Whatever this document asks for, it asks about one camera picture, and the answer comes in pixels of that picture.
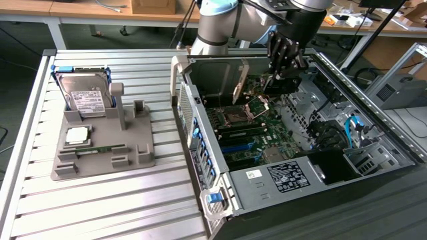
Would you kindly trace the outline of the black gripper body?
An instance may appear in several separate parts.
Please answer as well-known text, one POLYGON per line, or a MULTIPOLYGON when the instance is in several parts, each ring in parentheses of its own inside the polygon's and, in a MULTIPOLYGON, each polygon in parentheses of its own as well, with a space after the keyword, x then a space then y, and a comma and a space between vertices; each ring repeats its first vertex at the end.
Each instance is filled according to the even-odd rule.
POLYGON ((286 24, 268 32, 268 72, 283 80, 307 69, 303 58, 307 43, 312 40, 326 17, 326 11, 298 10, 286 15, 286 24))

